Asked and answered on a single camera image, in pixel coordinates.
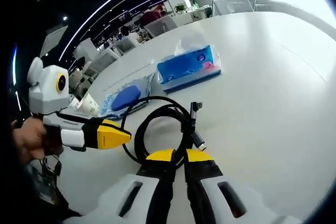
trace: black cable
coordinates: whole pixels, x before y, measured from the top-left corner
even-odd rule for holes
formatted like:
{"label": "black cable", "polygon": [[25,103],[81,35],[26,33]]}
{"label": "black cable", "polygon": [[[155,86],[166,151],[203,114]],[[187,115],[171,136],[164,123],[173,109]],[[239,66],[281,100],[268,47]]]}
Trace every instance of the black cable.
{"label": "black cable", "polygon": [[149,155],[149,152],[146,150],[145,145],[144,145],[144,135],[145,135],[145,132],[146,132],[146,129],[149,123],[153,119],[159,118],[161,116],[168,116],[171,118],[175,118],[178,121],[180,121],[181,131],[183,133],[181,143],[175,153],[175,159],[172,161],[176,165],[175,168],[178,169],[183,164],[185,150],[187,148],[192,148],[193,146],[193,140],[191,138],[191,134],[195,131],[195,126],[194,126],[194,120],[191,118],[189,112],[185,108],[183,108],[181,105],[179,105],[177,102],[167,97],[161,97],[161,96],[141,98],[137,100],[136,103],[129,106],[129,108],[127,109],[122,119],[121,128],[124,129],[126,118],[128,114],[130,113],[130,111],[132,110],[132,108],[140,102],[149,101],[149,100],[163,100],[163,101],[169,102],[170,104],[164,105],[154,110],[151,114],[149,114],[149,116],[139,126],[138,130],[136,131],[135,137],[134,137],[134,150],[135,150],[136,157],[134,157],[129,152],[125,144],[123,144],[122,147],[124,148],[125,152],[131,159],[133,159],[139,164],[143,164],[143,162]]}

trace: white table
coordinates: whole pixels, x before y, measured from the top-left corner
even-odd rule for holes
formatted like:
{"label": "white table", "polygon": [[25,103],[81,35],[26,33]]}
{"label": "white table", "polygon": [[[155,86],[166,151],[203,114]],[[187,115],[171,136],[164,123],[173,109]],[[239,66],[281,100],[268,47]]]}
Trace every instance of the white table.
{"label": "white table", "polygon": [[[317,28],[270,12],[201,20],[136,47],[100,74],[90,94],[101,103],[121,84],[107,89],[112,83],[173,54],[181,38],[195,33],[217,48],[223,74],[169,97],[186,108],[191,101],[203,102],[197,130],[224,174],[260,192],[274,212],[304,219],[336,177],[336,42]],[[152,102],[132,114],[127,128],[135,133],[162,104]],[[145,137],[150,152],[177,148],[180,125],[158,120]],[[70,207],[83,214],[122,176],[139,169],[121,147],[86,153],[66,149],[61,161],[60,189]],[[194,223],[183,168],[176,174],[167,222]]]}

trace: white paper cup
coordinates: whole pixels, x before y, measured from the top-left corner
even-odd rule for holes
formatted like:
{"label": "white paper cup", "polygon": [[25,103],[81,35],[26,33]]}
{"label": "white paper cup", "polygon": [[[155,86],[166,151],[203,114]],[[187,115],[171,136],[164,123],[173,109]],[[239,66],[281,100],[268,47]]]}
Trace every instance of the white paper cup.
{"label": "white paper cup", "polygon": [[78,111],[81,111],[87,115],[97,116],[99,113],[99,105],[92,98],[89,93],[86,93],[82,100],[78,104]]}

